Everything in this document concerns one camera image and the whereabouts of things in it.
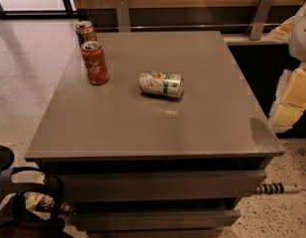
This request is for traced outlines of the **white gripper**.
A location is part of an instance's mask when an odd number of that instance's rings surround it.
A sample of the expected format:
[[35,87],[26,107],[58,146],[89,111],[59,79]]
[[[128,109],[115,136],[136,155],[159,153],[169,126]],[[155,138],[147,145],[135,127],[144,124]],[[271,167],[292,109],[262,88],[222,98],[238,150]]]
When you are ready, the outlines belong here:
[[[271,30],[273,40],[287,40],[292,57],[306,62],[306,2],[280,26]],[[285,69],[277,89],[272,122],[281,127],[292,127],[306,110],[306,64],[293,71]]]

